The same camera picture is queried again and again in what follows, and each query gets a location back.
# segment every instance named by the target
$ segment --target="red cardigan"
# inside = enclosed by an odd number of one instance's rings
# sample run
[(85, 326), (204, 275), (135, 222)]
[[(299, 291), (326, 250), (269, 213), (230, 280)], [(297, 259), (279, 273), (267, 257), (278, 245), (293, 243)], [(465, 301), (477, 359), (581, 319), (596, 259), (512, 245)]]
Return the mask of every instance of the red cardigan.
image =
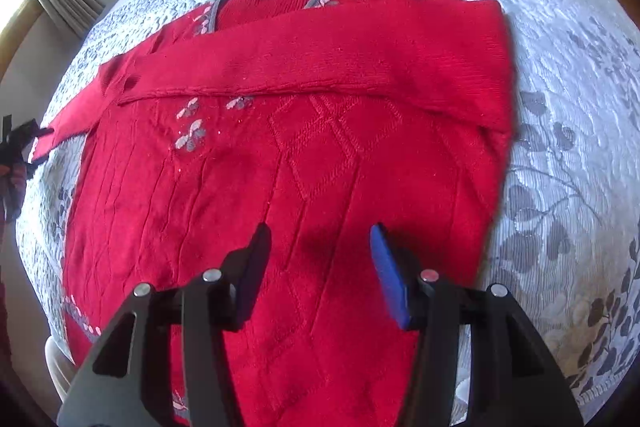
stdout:
[(415, 338), (368, 231), (473, 283), (510, 147), (509, 36), (493, 0), (307, 1), (229, 0), (202, 35), (200, 7), (102, 66), (38, 141), (87, 133), (68, 337), (81, 362), (137, 283), (183, 285), (265, 221), (254, 316), (226, 338), (247, 425), (391, 425)]

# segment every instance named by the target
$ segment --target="sweater sleeve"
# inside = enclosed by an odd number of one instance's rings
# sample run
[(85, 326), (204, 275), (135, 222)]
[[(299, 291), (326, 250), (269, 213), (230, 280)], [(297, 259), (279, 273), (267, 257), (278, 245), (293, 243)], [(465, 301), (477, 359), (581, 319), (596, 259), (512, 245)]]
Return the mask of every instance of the sweater sleeve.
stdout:
[(125, 54), (113, 57), (98, 68), (93, 81), (76, 95), (50, 122), (53, 133), (38, 139), (33, 159), (46, 156), (61, 142), (88, 133), (100, 120), (105, 109), (122, 93), (130, 69), (137, 58), (158, 53), (176, 42), (184, 42), (199, 34), (199, 20), (210, 11), (210, 4), (163, 26)]
[(384, 96), (510, 132), (513, 65), (498, 2), (385, 0), (299, 10), (136, 60), (119, 103), (162, 96)]

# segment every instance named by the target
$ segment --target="white quilted bedspread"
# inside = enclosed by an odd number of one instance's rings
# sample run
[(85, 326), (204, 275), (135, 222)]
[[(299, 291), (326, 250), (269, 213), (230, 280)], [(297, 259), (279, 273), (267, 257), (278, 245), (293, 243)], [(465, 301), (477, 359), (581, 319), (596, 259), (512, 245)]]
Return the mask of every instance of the white quilted bedspread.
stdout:
[[(46, 124), (98, 65), (208, 0), (128, 0), (91, 32)], [(479, 286), (505, 283), (593, 410), (640, 351), (640, 34), (615, 0), (498, 0), (517, 64), (519, 134)], [(54, 151), (30, 183), (20, 253), (65, 347), (66, 216), (84, 140)], [(454, 421), (466, 409), (462, 340)]]

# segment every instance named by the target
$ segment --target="metal screw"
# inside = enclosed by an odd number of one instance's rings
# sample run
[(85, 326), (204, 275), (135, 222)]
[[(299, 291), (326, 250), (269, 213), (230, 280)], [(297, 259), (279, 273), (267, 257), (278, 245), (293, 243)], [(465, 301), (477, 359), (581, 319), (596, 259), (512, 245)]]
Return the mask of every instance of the metal screw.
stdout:
[(202, 274), (202, 279), (205, 282), (216, 282), (222, 277), (222, 272), (218, 268), (209, 268)]
[(436, 270), (422, 270), (420, 272), (420, 279), (425, 282), (436, 282), (440, 278), (440, 274)]
[(144, 297), (151, 293), (151, 285), (148, 282), (141, 282), (138, 286), (133, 288), (133, 295), (136, 297)]
[(502, 284), (492, 284), (491, 293), (496, 297), (506, 297), (509, 290), (507, 289), (507, 286), (503, 286)]

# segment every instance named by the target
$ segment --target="bed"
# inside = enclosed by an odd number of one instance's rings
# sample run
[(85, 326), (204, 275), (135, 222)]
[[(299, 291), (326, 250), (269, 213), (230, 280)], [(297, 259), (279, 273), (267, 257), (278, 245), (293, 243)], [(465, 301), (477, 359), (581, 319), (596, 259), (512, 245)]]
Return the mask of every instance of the bed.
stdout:
[[(206, 1), (120, 0), (90, 32), (44, 124), (98, 65)], [(616, 0), (498, 1), (513, 34), (518, 136), (478, 287), (513, 291), (589, 419), (640, 353), (640, 32)], [(52, 152), (17, 225), (22, 261), (67, 353), (62, 314), (74, 303), (63, 295), (62, 260), (83, 144)], [(454, 422), (466, 410), (468, 331), (461, 348)]]

